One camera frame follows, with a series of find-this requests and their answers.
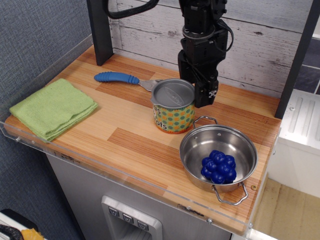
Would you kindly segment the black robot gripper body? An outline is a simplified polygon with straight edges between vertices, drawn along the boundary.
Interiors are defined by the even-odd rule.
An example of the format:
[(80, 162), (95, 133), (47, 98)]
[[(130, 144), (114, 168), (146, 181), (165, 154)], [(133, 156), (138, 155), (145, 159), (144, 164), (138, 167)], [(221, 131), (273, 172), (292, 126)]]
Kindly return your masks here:
[(228, 26), (213, 24), (207, 31), (184, 25), (180, 41), (188, 62), (195, 68), (200, 81), (218, 80), (218, 64), (228, 51)]

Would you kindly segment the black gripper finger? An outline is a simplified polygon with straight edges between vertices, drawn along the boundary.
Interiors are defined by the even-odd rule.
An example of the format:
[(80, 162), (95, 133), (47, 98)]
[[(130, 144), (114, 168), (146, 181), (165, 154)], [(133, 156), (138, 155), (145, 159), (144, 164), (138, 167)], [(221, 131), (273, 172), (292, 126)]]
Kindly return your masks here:
[(195, 83), (194, 104), (196, 108), (202, 108), (214, 103), (218, 92), (219, 81), (198, 81)]
[(180, 79), (190, 82), (195, 86), (199, 85), (200, 77), (196, 69), (188, 62), (184, 51), (178, 53), (178, 68)]

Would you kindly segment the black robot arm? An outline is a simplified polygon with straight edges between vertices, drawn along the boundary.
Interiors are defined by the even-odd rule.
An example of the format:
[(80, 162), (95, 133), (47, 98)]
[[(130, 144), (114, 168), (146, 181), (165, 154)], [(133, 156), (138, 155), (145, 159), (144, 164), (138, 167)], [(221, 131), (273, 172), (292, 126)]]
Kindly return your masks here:
[(178, 54), (180, 78), (194, 84), (196, 108), (212, 105), (219, 88), (218, 64), (234, 42), (231, 28), (221, 19), (225, 0), (181, 0), (184, 26)]

